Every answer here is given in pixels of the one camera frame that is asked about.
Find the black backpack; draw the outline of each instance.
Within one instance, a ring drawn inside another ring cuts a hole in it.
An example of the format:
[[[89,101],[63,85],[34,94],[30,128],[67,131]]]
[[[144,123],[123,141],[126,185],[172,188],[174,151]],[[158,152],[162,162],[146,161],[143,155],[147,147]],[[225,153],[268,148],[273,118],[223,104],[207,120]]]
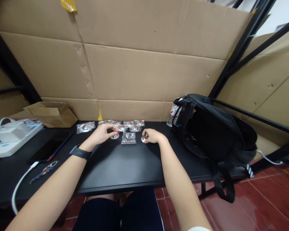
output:
[[[174,118],[181,108],[176,124],[172,121],[173,130],[188,150],[209,161],[218,195],[233,203],[235,191],[229,169],[244,167],[255,157],[257,133],[239,118],[213,106],[209,97],[189,94],[173,103],[179,106]],[[221,174],[227,194],[222,187]]]

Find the black phone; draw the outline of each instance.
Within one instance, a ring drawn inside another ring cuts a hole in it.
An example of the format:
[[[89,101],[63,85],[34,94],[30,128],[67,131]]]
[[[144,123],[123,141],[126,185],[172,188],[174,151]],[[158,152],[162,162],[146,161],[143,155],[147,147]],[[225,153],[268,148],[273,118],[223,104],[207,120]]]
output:
[[[47,143],[45,143],[29,160],[27,160],[27,163],[50,161],[59,152],[72,134],[73,133],[69,132],[58,132],[54,134]]]

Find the black table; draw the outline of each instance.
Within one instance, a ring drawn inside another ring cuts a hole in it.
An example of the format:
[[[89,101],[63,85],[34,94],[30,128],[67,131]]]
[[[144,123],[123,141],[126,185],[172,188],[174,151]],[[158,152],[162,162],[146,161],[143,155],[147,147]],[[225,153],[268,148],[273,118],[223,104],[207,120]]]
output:
[[[146,128],[154,128],[165,134],[194,183],[212,180],[207,163],[189,152],[165,122],[145,122],[145,125]],[[74,132],[74,135],[52,160],[59,161],[54,170],[57,170],[64,163],[75,145],[81,144],[93,132],[76,134],[76,125],[71,128],[44,128],[14,155],[0,159],[0,205],[10,204],[17,182],[30,167],[26,161],[58,131]],[[93,155],[83,171],[76,192],[89,196],[133,191],[147,186],[155,188],[165,186],[159,146],[158,144],[142,143],[141,136],[141,132],[136,133],[137,144],[121,145],[122,133],[120,133],[118,139],[108,139],[95,147]],[[36,182],[29,184],[29,181],[48,164],[38,164],[24,178],[17,191],[16,201],[28,200],[55,172],[53,170]],[[244,178],[246,177],[246,170],[238,167],[231,171],[231,176]]]

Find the cardboard wall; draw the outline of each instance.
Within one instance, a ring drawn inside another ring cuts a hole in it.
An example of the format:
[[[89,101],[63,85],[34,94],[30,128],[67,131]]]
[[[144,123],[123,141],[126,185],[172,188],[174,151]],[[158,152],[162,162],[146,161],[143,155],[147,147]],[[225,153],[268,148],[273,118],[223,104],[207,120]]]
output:
[[[244,56],[273,34],[255,37]],[[230,77],[218,99],[289,127],[289,32]],[[255,130],[283,146],[289,134],[244,118]]]
[[[43,100],[79,119],[166,121],[208,95],[252,14],[199,0],[0,1],[0,34]]]
[[[10,79],[0,68],[0,89],[14,86]],[[0,119],[22,110],[29,104],[19,92],[0,95]]]

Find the hand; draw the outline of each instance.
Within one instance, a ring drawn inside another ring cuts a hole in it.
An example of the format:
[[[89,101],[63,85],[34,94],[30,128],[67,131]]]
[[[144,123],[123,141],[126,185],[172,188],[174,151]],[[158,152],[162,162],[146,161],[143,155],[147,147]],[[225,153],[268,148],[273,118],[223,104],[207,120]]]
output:
[[[113,132],[107,133],[107,129],[112,129]],[[113,124],[102,124],[97,127],[97,129],[86,139],[79,148],[84,151],[92,151],[92,149],[103,142],[108,138],[119,133],[118,128]]]
[[[145,129],[142,132],[142,135],[147,137],[144,143],[159,143],[160,141],[167,139],[166,136],[164,136],[162,133],[151,128]]]

